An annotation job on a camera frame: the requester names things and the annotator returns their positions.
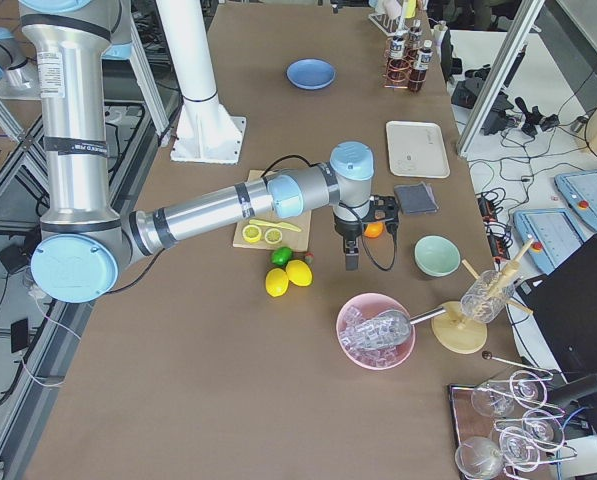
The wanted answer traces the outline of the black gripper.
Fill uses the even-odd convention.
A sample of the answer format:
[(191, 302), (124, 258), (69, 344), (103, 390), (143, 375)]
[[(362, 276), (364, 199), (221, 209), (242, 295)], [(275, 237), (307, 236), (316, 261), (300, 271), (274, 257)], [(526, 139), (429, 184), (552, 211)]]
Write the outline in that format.
[(334, 229), (343, 238), (345, 269), (355, 271), (359, 266), (359, 247), (357, 239), (364, 233), (363, 219), (346, 204), (334, 208)]

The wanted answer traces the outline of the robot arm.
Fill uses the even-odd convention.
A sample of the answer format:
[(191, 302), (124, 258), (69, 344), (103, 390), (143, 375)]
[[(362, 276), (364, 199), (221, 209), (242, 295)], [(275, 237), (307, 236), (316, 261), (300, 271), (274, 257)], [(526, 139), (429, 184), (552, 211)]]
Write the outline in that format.
[(149, 213), (117, 213), (109, 196), (102, 59), (114, 49), (130, 53), (131, 7), (126, 1), (24, 1), (20, 16), (37, 51), (50, 196), (31, 270), (49, 296), (95, 300), (135, 262), (267, 212), (290, 218), (328, 205), (343, 237), (361, 234), (374, 159), (354, 141), (337, 145), (325, 163)]

